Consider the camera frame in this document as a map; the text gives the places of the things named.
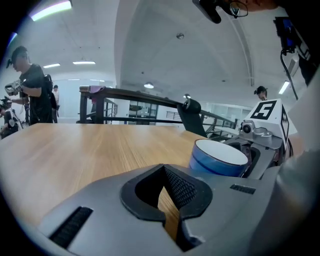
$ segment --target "ceiling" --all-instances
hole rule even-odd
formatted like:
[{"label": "ceiling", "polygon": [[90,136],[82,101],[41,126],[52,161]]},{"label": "ceiling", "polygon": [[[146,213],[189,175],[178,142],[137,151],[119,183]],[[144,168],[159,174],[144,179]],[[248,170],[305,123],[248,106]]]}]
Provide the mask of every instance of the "ceiling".
[{"label": "ceiling", "polygon": [[[214,24],[191,0],[142,0],[125,44],[121,87],[140,90],[152,82],[153,91],[174,100],[183,101],[189,93],[198,101],[252,106],[257,102],[253,91],[264,86],[269,98],[279,98],[286,76],[273,20],[287,16],[285,11],[238,19],[218,12],[222,22]],[[177,33],[184,39],[177,39]],[[306,87],[300,70],[293,82],[297,91]],[[281,98],[294,102],[289,88]]]},{"label": "ceiling", "polygon": [[[44,1],[37,10],[61,2]],[[59,63],[61,66],[44,69],[53,77],[59,74],[99,72],[107,81],[115,81],[114,40],[119,1],[74,0],[72,9],[46,16],[38,21],[26,20],[18,36],[10,44],[7,57],[20,45],[29,52],[32,63],[41,66]],[[95,61],[96,65],[74,65],[74,61]]]}]

